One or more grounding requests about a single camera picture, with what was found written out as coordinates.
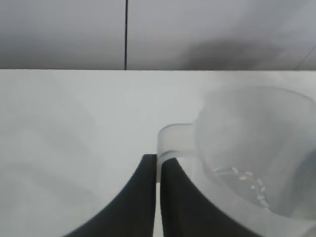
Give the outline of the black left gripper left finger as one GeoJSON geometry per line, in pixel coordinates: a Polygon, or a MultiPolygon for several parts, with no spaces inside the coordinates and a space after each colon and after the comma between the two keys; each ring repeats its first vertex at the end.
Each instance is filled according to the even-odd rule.
{"type": "Polygon", "coordinates": [[[157,156],[143,155],[120,193],[68,237],[151,237],[156,210],[157,156]]]}

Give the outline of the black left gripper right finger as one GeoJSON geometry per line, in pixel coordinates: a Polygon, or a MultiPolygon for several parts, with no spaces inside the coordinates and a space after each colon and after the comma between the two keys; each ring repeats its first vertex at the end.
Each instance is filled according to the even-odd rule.
{"type": "Polygon", "coordinates": [[[165,237],[247,236],[247,229],[195,187],[175,158],[161,168],[160,208],[165,237]]]}

